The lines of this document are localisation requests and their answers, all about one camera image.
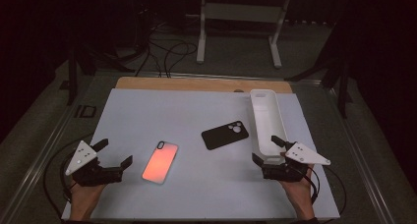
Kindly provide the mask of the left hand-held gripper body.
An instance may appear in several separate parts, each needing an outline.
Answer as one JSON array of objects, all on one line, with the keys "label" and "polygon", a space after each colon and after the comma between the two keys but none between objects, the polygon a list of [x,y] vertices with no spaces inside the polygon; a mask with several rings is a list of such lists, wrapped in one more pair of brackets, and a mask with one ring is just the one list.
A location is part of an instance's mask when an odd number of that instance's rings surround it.
[{"label": "left hand-held gripper body", "polygon": [[118,167],[104,168],[99,165],[97,154],[85,141],[81,140],[75,149],[65,175],[71,176],[83,187],[93,187],[122,181],[123,171]]}]

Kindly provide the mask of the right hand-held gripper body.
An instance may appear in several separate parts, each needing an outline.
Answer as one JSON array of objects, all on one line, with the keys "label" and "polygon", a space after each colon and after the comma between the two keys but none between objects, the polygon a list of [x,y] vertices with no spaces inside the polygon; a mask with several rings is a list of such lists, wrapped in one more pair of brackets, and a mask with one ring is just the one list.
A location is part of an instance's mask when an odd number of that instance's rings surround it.
[{"label": "right hand-held gripper body", "polygon": [[306,175],[310,165],[330,165],[330,160],[318,154],[307,145],[295,142],[282,153],[278,161],[267,161],[262,165],[265,179],[283,182],[299,182]]}]

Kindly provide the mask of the long white plastic bin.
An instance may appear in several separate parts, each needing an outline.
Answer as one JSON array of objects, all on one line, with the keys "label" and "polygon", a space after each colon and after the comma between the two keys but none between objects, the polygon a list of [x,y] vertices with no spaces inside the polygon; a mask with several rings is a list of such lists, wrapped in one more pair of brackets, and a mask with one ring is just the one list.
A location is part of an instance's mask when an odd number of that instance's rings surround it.
[{"label": "long white plastic bin", "polygon": [[277,146],[271,141],[278,136],[287,141],[276,93],[270,89],[253,89],[251,100],[251,137],[252,154],[256,153],[265,162],[278,161],[286,148]]}]

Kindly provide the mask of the iridescent phone case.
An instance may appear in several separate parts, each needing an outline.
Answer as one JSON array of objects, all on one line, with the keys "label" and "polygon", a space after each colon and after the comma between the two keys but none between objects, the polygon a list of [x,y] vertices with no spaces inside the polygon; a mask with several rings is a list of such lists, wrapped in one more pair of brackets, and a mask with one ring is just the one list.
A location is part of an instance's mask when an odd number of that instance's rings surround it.
[{"label": "iridescent phone case", "polygon": [[149,159],[142,178],[149,182],[163,184],[177,151],[176,144],[160,141]]}]

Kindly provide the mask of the black phone case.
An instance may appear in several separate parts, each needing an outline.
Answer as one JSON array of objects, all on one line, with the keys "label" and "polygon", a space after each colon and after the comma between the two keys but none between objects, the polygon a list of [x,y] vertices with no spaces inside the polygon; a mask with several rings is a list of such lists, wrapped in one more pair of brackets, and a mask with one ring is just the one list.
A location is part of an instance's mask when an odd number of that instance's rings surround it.
[{"label": "black phone case", "polygon": [[241,121],[231,122],[202,132],[202,138],[208,150],[244,140],[248,136],[249,133]]}]

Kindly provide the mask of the person's left hand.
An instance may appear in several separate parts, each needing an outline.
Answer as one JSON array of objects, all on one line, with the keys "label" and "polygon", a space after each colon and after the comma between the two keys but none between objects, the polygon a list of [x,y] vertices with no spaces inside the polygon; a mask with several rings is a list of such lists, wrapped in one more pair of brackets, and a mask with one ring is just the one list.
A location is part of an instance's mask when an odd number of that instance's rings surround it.
[{"label": "person's left hand", "polygon": [[83,187],[77,182],[71,183],[71,209],[73,213],[91,213],[96,208],[105,185]]}]

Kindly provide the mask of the person's right hand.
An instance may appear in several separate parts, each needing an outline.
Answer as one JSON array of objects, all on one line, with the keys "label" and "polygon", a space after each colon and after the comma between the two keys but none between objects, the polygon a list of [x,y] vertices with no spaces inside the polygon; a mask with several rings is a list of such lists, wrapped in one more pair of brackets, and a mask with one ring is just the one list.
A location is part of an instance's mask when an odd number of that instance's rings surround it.
[{"label": "person's right hand", "polygon": [[296,208],[306,208],[312,206],[310,183],[311,175],[311,168],[308,168],[306,177],[299,182],[279,182],[285,190],[289,201]]}]

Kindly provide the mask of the black tripod stand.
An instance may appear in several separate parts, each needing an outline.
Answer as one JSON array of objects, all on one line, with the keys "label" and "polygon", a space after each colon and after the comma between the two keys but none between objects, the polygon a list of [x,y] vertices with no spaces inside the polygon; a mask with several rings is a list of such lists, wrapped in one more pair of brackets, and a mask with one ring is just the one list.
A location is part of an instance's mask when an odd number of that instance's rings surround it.
[{"label": "black tripod stand", "polygon": [[78,95],[78,67],[87,69],[88,73],[92,72],[94,74],[95,72],[95,66],[89,60],[90,58],[102,61],[119,72],[134,73],[134,70],[122,66],[116,60],[111,59],[88,45],[71,47],[68,52],[68,80],[65,84],[65,87],[69,90],[68,105],[72,105]]},{"label": "black tripod stand", "polygon": [[348,78],[349,65],[341,58],[331,58],[321,64],[315,64],[312,68],[295,75],[293,77],[285,78],[287,82],[299,82],[305,78],[313,75],[321,70],[327,70],[324,77],[321,79],[321,86],[323,88],[333,88],[336,83],[339,83],[337,94],[337,109],[343,118],[346,118],[346,102],[348,98]]}]

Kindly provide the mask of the white table mat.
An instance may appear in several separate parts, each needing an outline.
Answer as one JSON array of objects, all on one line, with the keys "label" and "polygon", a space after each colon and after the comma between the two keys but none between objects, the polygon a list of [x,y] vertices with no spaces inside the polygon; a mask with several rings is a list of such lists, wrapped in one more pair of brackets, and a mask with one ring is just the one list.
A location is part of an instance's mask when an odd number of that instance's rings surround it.
[{"label": "white table mat", "polygon": [[[98,220],[271,220],[295,211],[277,181],[266,180],[244,139],[209,150],[205,130],[234,121],[251,128],[246,93],[175,90],[111,90],[93,140],[109,145],[98,158],[104,167],[126,157],[132,165],[106,187],[92,216]],[[143,179],[160,141],[178,151],[163,184]]]}]

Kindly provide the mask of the white metal stand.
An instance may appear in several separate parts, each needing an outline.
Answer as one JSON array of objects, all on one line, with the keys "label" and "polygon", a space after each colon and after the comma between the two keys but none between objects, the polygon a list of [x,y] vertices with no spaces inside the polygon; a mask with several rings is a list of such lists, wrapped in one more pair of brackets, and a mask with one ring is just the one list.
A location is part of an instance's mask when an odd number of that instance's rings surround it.
[{"label": "white metal stand", "polygon": [[210,3],[201,0],[200,11],[200,36],[198,41],[197,59],[199,64],[205,62],[206,53],[206,20],[241,21],[275,24],[275,32],[268,38],[268,45],[273,65],[280,69],[282,67],[277,40],[284,24],[285,16],[290,0],[283,0],[279,7],[255,6],[241,4]]}]

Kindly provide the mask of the black square frame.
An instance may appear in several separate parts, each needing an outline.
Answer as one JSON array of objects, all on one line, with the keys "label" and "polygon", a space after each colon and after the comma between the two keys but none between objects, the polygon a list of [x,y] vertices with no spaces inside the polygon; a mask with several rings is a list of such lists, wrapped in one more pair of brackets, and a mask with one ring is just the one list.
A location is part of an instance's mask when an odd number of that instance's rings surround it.
[{"label": "black square frame", "polygon": [[79,105],[77,107],[75,118],[93,118],[96,114],[96,107],[90,105]]}]

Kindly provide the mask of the metal rail frame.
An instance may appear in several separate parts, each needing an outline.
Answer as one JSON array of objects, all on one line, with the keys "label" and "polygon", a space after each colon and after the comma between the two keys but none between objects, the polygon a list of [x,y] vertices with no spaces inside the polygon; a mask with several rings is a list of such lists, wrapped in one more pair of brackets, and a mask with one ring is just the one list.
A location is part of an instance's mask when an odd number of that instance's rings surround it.
[{"label": "metal rail frame", "polygon": [[[59,148],[90,139],[97,118],[75,118],[75,106],[58,75],[33,103],[12,132],[0,143],[0,224],[54,223],[52,205],[41,189],[43,174],[51,173]],[[293,90],[301,103],[316,146],[328,153],[326,171],[342,215],[328,224],[399,224],[393,207],[377,180],[381,167],[372,149],[387,144],[360,98],[347,107],[343,118],[336,94],[317,80],[283,84],[281,79],[176,74],[172,80],[187,89],[216,84],[223,91],[247,91],[257,86]]]}]

